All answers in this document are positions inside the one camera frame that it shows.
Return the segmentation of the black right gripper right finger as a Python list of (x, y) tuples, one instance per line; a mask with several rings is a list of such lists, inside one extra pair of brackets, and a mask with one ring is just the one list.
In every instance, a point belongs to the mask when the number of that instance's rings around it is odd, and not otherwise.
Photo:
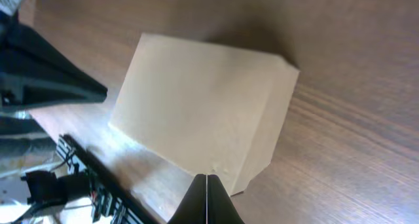
[(244, 224), (218, 176), (209, 175), (207, 182), (208, 224)]

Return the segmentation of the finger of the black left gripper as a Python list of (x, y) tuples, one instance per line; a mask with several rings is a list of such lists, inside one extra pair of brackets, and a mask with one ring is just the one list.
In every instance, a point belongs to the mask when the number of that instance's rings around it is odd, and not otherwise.
[(36, 31), (1, 25), (2, 103), (101, 103), (107, 88)]

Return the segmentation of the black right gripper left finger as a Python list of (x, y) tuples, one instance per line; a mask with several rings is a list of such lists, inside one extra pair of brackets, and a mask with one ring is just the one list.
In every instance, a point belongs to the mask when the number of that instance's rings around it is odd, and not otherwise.
[(207, 176), (196, 175), (168, 224), (206, 224), (206, 188)]

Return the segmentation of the brown cardboard box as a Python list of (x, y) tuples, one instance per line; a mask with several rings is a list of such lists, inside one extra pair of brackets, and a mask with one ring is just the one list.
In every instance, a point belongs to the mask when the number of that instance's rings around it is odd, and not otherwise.
[(270, 164), (298, 77), (277, 54), (144, 33), (109, 125), (235, 195)]

